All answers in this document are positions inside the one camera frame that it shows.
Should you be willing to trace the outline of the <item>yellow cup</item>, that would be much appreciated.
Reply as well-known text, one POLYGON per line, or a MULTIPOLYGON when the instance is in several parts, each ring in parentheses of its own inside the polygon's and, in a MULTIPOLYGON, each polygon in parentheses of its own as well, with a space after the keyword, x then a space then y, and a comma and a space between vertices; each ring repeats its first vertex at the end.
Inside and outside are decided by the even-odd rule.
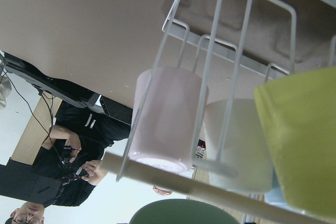
POLYGON ((287 203, 334 218, 335 67, 266 82, 254 99, 287 203))

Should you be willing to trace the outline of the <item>person in black clothes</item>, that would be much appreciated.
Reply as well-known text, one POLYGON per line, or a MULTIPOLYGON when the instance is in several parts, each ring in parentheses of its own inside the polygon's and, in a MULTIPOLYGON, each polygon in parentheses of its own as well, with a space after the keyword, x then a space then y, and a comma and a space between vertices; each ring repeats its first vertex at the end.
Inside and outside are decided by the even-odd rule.
POLYGON ((6 223, 43 223, 50 205, 80 206, 107 174, 100 167, 105 149, 128 138, 130 130, 130 125, 109 116, 62 102, 31 172, 63 185, 43 203, 25 202, 6 223))

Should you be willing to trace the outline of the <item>light blue cup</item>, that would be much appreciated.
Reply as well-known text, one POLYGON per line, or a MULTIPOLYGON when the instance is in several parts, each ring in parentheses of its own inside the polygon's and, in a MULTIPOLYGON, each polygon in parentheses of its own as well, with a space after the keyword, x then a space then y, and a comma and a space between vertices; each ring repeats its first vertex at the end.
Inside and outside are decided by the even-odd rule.
POLYGON ((265 202, 271 205, 284 206, 286 204, 275 170, 272 173, 271 190, 265 193, 264 197, 265 202))

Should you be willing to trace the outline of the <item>pink cup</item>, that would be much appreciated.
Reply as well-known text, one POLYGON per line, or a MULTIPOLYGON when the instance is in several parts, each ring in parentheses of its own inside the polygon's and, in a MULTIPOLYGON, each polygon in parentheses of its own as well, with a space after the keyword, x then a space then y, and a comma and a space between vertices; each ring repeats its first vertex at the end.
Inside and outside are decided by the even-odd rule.
POLYGON ((181 174, 192 167, 191 144, 202 78, 158 67, 128 153, 129 159, 181 174))

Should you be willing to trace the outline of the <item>green cup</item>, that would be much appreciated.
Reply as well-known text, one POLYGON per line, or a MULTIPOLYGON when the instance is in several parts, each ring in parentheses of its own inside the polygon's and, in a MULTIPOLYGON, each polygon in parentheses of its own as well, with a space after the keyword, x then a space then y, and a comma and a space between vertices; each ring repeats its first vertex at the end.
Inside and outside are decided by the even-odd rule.
POLYGON ((139 209, 129 223, 238 223, 224 210, 190 199, 167 199, 139 209))

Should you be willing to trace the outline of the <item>cream white cup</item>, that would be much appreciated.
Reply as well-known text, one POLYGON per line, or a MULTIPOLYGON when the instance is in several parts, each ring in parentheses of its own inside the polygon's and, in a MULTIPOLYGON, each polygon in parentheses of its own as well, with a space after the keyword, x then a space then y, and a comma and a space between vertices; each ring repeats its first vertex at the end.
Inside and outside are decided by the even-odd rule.
POLYGON ((230 178, 210 172, 212 186, 239 193, 271 190, 273 166, 254 100, 234 100, 221 159, 238 175, 230 178))

